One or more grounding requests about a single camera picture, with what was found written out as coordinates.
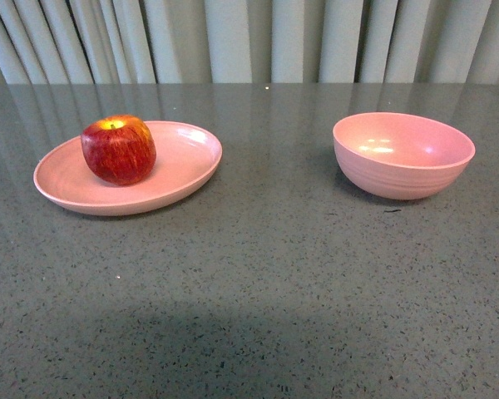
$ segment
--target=bowl rim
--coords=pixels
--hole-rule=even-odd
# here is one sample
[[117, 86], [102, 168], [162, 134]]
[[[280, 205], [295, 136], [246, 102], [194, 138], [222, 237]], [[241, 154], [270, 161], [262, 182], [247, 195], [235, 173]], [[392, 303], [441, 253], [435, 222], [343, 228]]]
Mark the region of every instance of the bowl rim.
[[[421, 119], [424, 121], [428, 121], [429, 123], [433, 123], [434, 125], [440, 125], [443, 126], [444, 128], [449, 128], [449, 130], [459, 134], [471, 147], [471, 153], [470, 155], [466, 156], [463, 160], [459, 160], [458, 162], [452, 162], [451, 164], [445, 164], [445, 165], [436, 165], [436, 166], [412, 166], [412, 165], [405, 165], [405, 164], [398, 164], [394, 162], [386, 162], [383, 160], [375, 160], [374, 158], [367, 157], [366, 155], [363, 155], [359, 151], [345, 145], [338, 137], [336, 134], [337, 126], [342, 123], [343, 121], [350, 120], [350, 119], [358, 119], [362, 118], [365, 116], [373, 116], [373, 115], [384, 115], [384, 116], [398, 116], [402, 118], [407, 118], [407, 119]], [[454, 168], [460, 165], [466, 165], [469, 163], [470, 160], [475, 156], [476, 149], [475, 149], [475, 144], [473, 143], [472, 139], [470, 139], [466, 134], [464, 134], [462, 131], [458, 130], [457, 128], [448, 125], [447, 123], [443, 123], [440, 121], [437, 121], [435, 119], [427, 118], [426, 116], [419, 116], [419, 115], [414, 115], [414, 114], [407, 114], [403, 112], [387, 112], [387, 111], [374, 111], [374, 112], [361, 112], [358, 114], [352, 114], [349, 116], [345, 116], [344, 118], [340, 119], [338, 122], [336, 122], [333, 126], [333, 137], [335, 143], [338, 143], [341, 147], [343, 147], [345, 150], [350, 151], [354, 153], [355, 155], [360, 156], [361, 158], [365, 160], [369, 160], [371, 162], [375, 162], [380, 165], [388, 165], [388, 166], [395, 166], [398, 168], [404, 168], [404, 169], [411, 169], [411, 170], [442, 170], [442, 169], [450, 169]]]

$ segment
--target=table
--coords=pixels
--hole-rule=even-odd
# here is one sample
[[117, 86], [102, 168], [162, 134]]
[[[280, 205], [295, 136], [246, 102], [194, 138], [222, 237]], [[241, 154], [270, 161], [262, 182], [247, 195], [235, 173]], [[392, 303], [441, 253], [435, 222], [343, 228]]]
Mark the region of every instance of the table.
[[[447, 190], [381, 199], [332, 128], [396, 111], [464, 131]], [[221, 141], [200, 190], [74, 213], [32, 173], [100, 119]], [[0, 398], [499, 397], [499, 86], [0, 86]]]

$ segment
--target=curtain fold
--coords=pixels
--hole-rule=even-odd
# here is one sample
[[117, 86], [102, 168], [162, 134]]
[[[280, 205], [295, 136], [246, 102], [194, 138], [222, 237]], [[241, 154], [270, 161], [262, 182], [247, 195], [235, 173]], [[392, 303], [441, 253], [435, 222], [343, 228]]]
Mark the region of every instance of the curtain fold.
[[0, 82], [499, 82], [499, 0], [0, 0]]

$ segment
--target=red apple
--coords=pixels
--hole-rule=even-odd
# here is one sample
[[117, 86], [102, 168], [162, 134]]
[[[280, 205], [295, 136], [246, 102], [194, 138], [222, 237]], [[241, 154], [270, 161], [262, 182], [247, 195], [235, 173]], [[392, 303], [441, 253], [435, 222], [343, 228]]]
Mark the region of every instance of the red apple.
[[94, 122], [83, 131], [81, 141], [89, 169], [114, 185], [138, 183], [156, 163], [150, 129], [133, 115], [114, 115]]

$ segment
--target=pink plate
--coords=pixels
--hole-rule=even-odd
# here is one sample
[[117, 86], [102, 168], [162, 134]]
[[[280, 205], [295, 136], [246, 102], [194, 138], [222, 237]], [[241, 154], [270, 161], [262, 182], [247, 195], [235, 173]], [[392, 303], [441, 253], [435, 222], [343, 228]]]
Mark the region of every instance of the pink plate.
[[117, 216], [158, 209], [194, 193], [215, 173], [222, 157], [218, 139], [200, 127], [147, 121], [156, 143], [151, 174], [126, 187], [98, 179], [87, 167], [80, 137], [50, 151], [37, 165], [33, 182], [42, 195], [82, 214]]

